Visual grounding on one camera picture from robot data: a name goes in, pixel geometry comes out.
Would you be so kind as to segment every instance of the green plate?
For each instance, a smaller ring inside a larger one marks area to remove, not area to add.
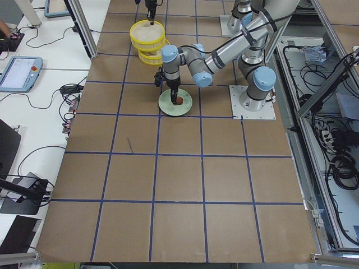
[[[158,105],[161,110],[170,116],[181,116],[190,111],[192,107],[192,97],[191,95],[183,90],[178,89],[177,96],[183,99],[182,105],[174,105],[171,102],[171,90],[168,89],[164,91],[158,99]]]

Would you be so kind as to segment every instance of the connector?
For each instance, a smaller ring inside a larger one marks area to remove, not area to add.
[[[83,89],[84,87],[81,85],[66,85],[60,88],[60,93],[62,95],[79,94]]]
[[[313,209],[310,211],[312,213],[313,219],[317,219],[320,217],[319,212],[317,209]]]

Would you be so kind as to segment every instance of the robotic arm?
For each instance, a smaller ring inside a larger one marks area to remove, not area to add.
[[[212,75],[241,55],[238,67],[247,79],[246,109],[257,111],[275,83],[274,71],[264,67],[263,49],[267,35],[285,25],[292,16],[299,0],[252,0],[252,21],[242,30],[210,53],[201,44],[181,46],[167,45],[162,49],[163,66],[155,75],[155,84],[166,81],[171,89],[171,102],[177,104],[178,87],[181,85],[180,66],[187,65],[198,87],[212,83]]]
[[[135,0],[136,4],[139,4],[141,0]],[[156,16],[156,8],[161,4],[157,4],[157,0],[145,0],[146,8],[148,9],[147,19],[150,21],[151,25],[153,25],[153,21]]]

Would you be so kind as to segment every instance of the screen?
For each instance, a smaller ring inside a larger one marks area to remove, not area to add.
[[[20,139],[21,136],[0,119],[0,178],[2,179],[6,179],[11,169]]]
[[[23,88],[35,59],[15,58],[7,70],[0,88]]]

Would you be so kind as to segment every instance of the black monitor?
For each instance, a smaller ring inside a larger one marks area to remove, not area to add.
[[[0,119],[0,191],[5,189],[28,198],[22,202],[15,202],[12,199],[6,198],[0,213],[34,215],[41,205],[44,191],[34,187],[25,188],[17,185],[21,177],[16,180],[14,179],[13,182],[6,181],[19,149],[20,140],[21,136]],[[38,179],[37,181],[40,181],[42,190],[45,190],[48,181],[45,179]]]
[[[0,178],[6,179],[19,149],[21,136],[0,119]]]

